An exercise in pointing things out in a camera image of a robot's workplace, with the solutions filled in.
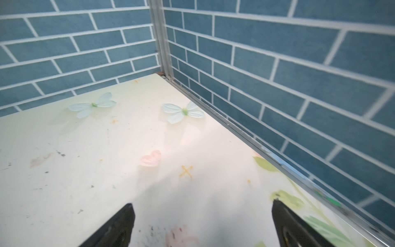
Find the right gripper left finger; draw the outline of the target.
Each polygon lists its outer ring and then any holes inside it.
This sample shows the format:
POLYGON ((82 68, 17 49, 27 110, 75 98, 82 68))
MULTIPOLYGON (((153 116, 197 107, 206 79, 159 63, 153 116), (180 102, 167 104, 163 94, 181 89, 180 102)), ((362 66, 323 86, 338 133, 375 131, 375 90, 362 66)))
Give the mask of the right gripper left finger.
POLYGON ((83 242, 80 247, 128 247, 134 223, 135 211, 133 205, 128 203, 83 242))

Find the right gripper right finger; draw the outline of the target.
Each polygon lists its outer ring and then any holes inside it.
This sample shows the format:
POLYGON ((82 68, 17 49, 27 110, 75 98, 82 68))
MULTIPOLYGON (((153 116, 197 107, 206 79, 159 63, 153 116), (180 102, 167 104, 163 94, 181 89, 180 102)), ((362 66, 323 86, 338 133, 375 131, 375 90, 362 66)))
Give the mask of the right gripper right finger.
POLYGON ((273 201, 272 218, 281 247, 334 247, 278 199, 273 201))

